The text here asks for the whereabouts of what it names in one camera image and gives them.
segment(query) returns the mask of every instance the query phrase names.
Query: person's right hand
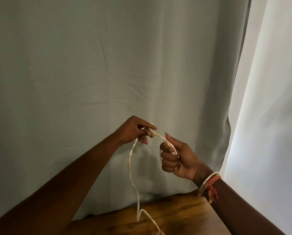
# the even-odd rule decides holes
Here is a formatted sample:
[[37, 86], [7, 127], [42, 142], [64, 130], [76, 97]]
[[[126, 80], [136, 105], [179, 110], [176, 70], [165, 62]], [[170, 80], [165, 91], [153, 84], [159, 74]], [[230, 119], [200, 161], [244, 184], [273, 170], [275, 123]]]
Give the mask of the person's right hand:
[[174, 155], [174, 149], [166, 142], [160, 145], [162, 169], [166, 172], [172, 172], [176, 176], [186, 178], [200, 186], [203, 180], [212, 173], [211, 169], [198, 159], [190, 146], [169, 134], [166, 134], [167, 140], [173, 144], [178, 154]]

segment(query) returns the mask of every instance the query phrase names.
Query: rope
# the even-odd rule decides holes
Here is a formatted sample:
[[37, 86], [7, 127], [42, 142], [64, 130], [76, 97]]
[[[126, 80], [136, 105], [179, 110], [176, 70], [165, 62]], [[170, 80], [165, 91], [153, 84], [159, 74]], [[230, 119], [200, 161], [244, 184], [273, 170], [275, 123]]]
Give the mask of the rope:
[[[177, 154], [177, 152], [176, 152], [176, 149], [175, 149], [175, 147], [172, 145], [172, 143], [170, 143], [166, 138], [164, 138], [163, 136], [161, 136], [160, 134], [158, 134], [158, 133], [156, 133], [156, 132], [154, 132], [154, 131], [152, 131], [152, 134], [153, 135], [156, 135], [156, 136], [158, 136], [158, 137], [160, 137], [160, 138], [162, 138], [170, 147], [173, 147], [174, 148], [174, 151], [175, 152], [173, 152], [173, 154]], [[149, 213], [147, 213], [146, 212], [146, 210], [144, 210], [144, 209], [139, 209], [139, 192], [137, 191], [137, 189], [136, 189], [136, 186], [134, 185], [134, 183], [133, 183], [133, 181], [132, 181], [132, 176], [131, 176], [131, 156], [132, 156], [132, 153], [133, 153], [133, 149], [134, 149], [134, 147], [135, 147], [135, 145], [136, 145], [136, 143], [137, 143], [137, 139], [135, 140], [135, 142], [134, 142], [134, 144], [133, 144], [133, 147], [132, 147], [132, 149], [131, 149], [131, 151], [130, 151], [130, 157], [129, 157], [129, 159], [128, 159], [128, 168], [129, 168], [129, 176], [130, 176], [130, 180], [131, 180], [131, 184], [132, 184], [132, 186], [135, 188], [135, 190], [136, 190], [136, 194], [137, 194], [137, 213], [136, 213], [136, 219], [137, 219], [137, 222], [139, 221], [139, 218], [140, 218], [140, 216], [141, 216], [141, 213], [142, 212], [144, 212], [151, 220], [152, 220], [152, 222], [154, 223], [154, 225], [156, 225], [156, 227], [157, 227], [157, 229], [158, 229], [158, 232], [157, 232], [157, 234], [156, 235], [164, 235], [164, 232], [162, 231], [162, 230], [160, 230], [160, 228], [159, 228], [159, 226], [157, 225], [157, 223], [153, 220], [153, 218], [149, 215]]]

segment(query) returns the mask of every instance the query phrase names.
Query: bangle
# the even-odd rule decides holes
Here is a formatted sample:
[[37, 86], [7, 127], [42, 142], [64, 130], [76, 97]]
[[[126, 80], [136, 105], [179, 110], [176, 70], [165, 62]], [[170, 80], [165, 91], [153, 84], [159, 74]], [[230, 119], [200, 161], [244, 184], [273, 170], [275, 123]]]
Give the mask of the bangle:
[[198, 192], [201, 197], [203, 196], [204, 191], [208, 188], [208, 199], [209, 204], [212, 202], [215, 202], [215, 199], [218, 199], [218, 193], [217, 190], [212, 186], [214, 182], [216, 182], [218, 179], [220, 179], [221, 176], [218, 172], [211, 173], [203, 182], [201, 187], [199, 188]]

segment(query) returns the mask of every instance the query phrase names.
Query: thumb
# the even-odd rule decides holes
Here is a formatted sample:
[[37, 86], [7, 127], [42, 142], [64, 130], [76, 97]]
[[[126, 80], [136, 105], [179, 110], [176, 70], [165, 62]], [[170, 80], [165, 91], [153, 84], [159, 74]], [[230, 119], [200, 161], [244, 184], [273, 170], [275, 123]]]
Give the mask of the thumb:
[[173, 146], [175, 146], [176, 149], [180, 149], [184, 145], [183, 142], [171, 137], [168, 133], [166, 133], [166, 138], [170, 143], [173, 144]]
[[141, 136], [150, 136], [150, 137], [153, 137], [153, 134], [151, 133], [151, 131], [148, 128], [145, 128], [145, 129], [141, 129], [139, 131], [139, 137], [141, 137]]

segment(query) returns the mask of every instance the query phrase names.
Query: wooden surface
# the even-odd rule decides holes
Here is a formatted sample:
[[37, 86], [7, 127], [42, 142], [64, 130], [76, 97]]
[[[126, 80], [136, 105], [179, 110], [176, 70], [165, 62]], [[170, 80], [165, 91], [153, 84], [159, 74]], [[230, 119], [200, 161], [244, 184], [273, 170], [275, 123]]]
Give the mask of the wooden surface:
[[[165, 235], [229, 235], [230, 232], [197, 192], [175, 195], [142, 204]], [[67, 235], [156, 235], [157, 229], [142, 213], [136, 222], [136, 206], [71, 222]]]

